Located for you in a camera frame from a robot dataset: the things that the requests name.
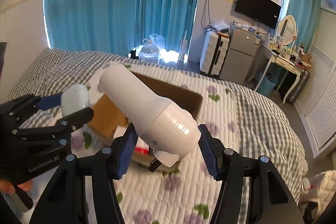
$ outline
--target white suitcase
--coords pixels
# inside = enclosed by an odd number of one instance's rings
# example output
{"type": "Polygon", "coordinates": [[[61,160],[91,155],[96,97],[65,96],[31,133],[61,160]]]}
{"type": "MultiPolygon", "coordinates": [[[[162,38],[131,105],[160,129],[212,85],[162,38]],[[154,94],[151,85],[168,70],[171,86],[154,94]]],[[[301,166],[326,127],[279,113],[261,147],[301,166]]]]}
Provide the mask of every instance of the white suitcase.
{"type": "Polygon", "coordinates": [[[209,75],[219,75],[229,44],[229,36],[207,32],[202,49],[199,69],[209,75]]]}

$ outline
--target quilted blanket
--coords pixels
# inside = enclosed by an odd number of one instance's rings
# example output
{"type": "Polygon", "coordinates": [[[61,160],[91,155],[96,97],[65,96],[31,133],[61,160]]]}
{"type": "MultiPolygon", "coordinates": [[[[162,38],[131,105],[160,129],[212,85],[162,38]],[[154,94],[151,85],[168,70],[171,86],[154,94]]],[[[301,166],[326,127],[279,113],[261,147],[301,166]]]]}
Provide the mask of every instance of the quilted blanket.
{"type": "MultiPolygon", "coordinates": [[[[198,123],[205,123],[213,136],[243,156],[268,155],[298,201],[304,159],[303,147],[280,108],[268,98],[233,83],[215,80],[171,67],[139,64],[138,61],[102,52],[66,52],[47,49],[31,65],[13,88],[9,99],[26,93],[51,95],[73,84],[90,86],[93,101],[99,98],[97,77],[111,61],[125,64],[130,70],[196,91],[203,96],[198,123]]],[[[51,125],[60,108],[39,112],[24,127],[51,125]]],[[[87,131],[72,136],[72,149],[78,156],[95,153],[105,144],[87,131]]],[[[54,170],[34,180],[34,202],[38,200],[54,170]]],[[[90,178],[87,178],[90,189],[90,178]]],[[[170,174],[149,173],[136,164],[117,188],[126,223],[208,223],[216,203],[220,183],[206,172],[201,153],[195,148],[170,174]]],[[[248,179],[244,181],[239,223],[245,223],[248,205],[248,179]]],[[[92,193],[87,193],[90,223],[95,223],[92,193]]],[[[22,215],[28,223],[31,211],[22,215]]]]}

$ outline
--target white hair dryer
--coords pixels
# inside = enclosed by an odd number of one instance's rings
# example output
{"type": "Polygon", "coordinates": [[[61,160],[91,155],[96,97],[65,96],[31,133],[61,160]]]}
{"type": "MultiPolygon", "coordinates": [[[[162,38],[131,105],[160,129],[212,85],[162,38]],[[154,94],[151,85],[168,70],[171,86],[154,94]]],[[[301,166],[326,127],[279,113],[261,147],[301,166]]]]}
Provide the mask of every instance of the white hair dryer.
{"type": "Polygon", "coordinates": [[[71,86],[61,95],[61,110],[63,117],[90,106],[89,92],[86,86],[82,84],[71,86]]]}
{"type": "Polygon", "coordinates": [[[137,135],[167,167],[187,156],[201,133],[191,114],[169,98],[156,95],[122,64],[108,68],[99,85],[133,123],[137,135]]]}

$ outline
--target mini fridge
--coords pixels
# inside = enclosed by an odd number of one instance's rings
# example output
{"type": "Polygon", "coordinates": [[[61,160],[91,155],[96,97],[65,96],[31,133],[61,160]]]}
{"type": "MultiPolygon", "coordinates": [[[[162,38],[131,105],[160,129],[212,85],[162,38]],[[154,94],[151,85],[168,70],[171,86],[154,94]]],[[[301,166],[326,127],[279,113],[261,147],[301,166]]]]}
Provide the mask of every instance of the mini fridge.
{"type": "Polygon", "coordinates": [[[255,33],[234,28],[219,78],[242,85],[259,43],[260,39],[255,33]]]}

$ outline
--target red object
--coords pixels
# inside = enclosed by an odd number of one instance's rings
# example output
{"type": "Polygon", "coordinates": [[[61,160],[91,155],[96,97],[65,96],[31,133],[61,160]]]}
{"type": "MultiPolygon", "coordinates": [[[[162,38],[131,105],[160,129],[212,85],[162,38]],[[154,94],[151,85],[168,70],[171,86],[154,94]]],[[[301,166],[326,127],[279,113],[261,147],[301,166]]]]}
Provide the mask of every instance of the red object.
{"type": "Polygon", "coordinates": [[[301,69],[305,69],[305,70],[309,70],[310,68],[307,68],[304,65],[300,65],[299,63],[295,64],[297,67],[301,68],[301,69]]]}
{"type": "Polygon", "coordinates": [[[141,153],[141,154],[146,154],[146,155],[149,154],[149,151],[148,151],[147,149],[140,148],[140,147],[136,147],[136,148],[134,149],[134,151],[137,152],[137,153],[141,153]]]}

